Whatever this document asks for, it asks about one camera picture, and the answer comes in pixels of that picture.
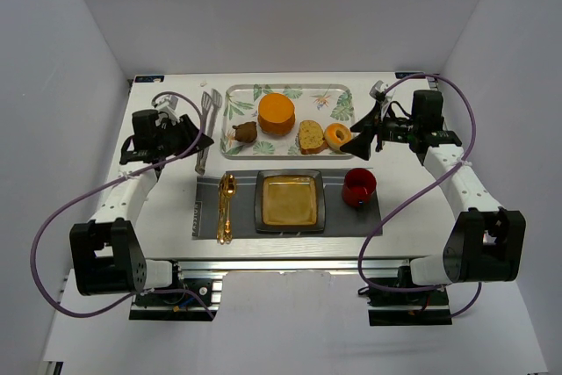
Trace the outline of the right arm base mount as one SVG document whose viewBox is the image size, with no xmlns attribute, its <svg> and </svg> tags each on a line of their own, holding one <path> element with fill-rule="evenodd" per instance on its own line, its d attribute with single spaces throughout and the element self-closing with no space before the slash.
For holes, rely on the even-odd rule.
<svg viewBox="0 0 562 375">
<path fill-rule="evenodd" d="M 387 287 L 414 288 L 408 260 L 366 259 L 364 275 Z M 365 285 L 359 297 L 367 299 L 372 327 L 446 326 L 452 324 L 449 297 L 445 290 L 433 292 L 384 292 Z"/>
</svg>

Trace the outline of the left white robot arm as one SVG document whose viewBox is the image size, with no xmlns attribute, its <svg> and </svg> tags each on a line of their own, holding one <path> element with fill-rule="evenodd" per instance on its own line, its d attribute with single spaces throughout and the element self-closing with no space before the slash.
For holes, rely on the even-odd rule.
<svg viewBox="0 0 562 375">
<path fill-rule="evenodd" d="M 124 180 L 110 189 L 88 222 L 75 224 L 69 233 L 77 288 L 84 296 L 177 286 L 177 264 L 147 259 L 135 225 L 163 162 L 183 152 L 196 154 L 213 140 L 199 134 L 187 115 L 177 117 L 170 109 L 134 112 L 132 123 L 133 134 L 120 150 Z"/>
</svg>

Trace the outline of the silver metal tongs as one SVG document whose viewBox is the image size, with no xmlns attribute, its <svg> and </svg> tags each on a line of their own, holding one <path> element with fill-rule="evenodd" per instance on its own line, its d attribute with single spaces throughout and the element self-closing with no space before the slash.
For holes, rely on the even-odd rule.
<svg viewBox="0 0 562 375">
<path fill-rule="evenodd" d="M 216 89 L 212 89 L 211 94 L 204 92 L 201 98 L 201 105 L 203 107 L 203 111 L 205 112 L 205 135 L 212 138 L 217 115 L 220 107 L 222 106 L 222 96 Z M 207 148 L 198 153 L 195 171 L 200 176 L 205 174 L 207 156 Z"/>
</svg>

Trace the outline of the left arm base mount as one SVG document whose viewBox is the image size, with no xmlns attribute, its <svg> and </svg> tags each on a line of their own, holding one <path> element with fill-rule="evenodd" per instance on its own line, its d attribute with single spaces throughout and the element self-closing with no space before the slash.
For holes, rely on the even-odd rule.
<svg viewBox="0 0 562 375">
<path fill-rule="evenodd" d="M 220 305 L 225 271 L 197 262 L 173 263 L 172 285 L 162 294 L 137 295 L 129 310 L 130 321 L 211 321 Z"/>
</svg>

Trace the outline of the round orange cake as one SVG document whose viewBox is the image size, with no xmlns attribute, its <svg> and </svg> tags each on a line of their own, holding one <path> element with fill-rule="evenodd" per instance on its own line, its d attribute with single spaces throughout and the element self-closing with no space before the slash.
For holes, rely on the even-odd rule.
<svg viewBox="0 0 562 375">
<path fill-rule="evenodd" d="M 280 93 L 266 94 L 258 105 L 257 121 L 263 132 L 285 136 L 296 121 L 294 103 Z"/>
</svg>

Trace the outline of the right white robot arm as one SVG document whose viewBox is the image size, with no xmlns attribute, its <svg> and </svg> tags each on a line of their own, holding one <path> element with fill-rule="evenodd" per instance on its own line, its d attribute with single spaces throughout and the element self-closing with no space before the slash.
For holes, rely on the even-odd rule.
<svg viewBox="0 0 562 375">
<path fill-rule="evenodd" d="M 382 82 L 372 87 L 375 104 L 351 127 L 355 138 L 342 152 L 367 160 L 386 142 L 407 144 L 438 182 L 456 219 L 443 252 L 411 259 L 400 269 L 397 287 L 422 292 L 456 283 L 515 280 L 526 220 L 502 206 L 466 161 L 461 140 L 444 127 L 442 93 L 415 91 L 411 112 L 399 117 L 384 87 Z"/>
</svg>

